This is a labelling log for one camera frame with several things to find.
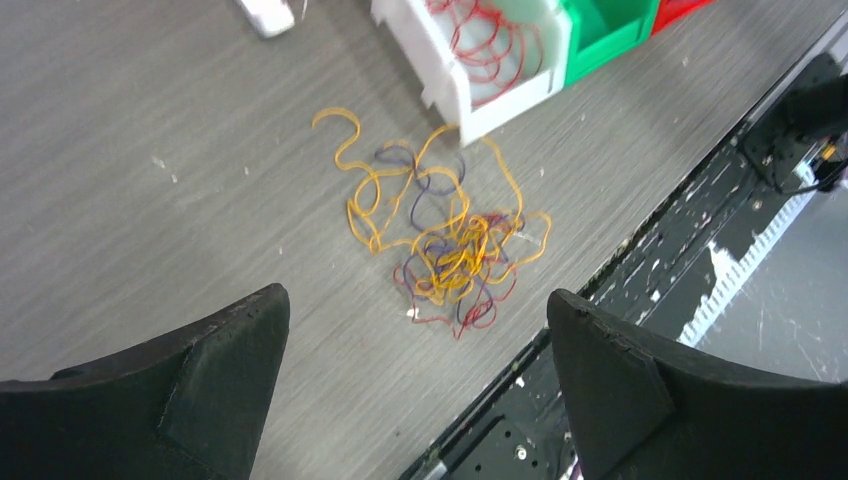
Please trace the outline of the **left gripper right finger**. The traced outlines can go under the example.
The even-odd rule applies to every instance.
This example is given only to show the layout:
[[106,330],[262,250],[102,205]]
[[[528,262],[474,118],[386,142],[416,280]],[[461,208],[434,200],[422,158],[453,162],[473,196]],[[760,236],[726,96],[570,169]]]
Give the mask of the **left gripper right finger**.
[[582,297],[547,302],[587,479],[843,479],[847,387],[733,363]]

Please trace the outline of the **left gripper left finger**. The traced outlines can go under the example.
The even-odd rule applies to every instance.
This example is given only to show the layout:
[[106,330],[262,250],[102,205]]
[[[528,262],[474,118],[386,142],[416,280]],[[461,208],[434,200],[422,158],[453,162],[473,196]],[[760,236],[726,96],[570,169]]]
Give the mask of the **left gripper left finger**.
[[5,479],[246,479],[289,333],[268,285],[40,381],[1,385]]

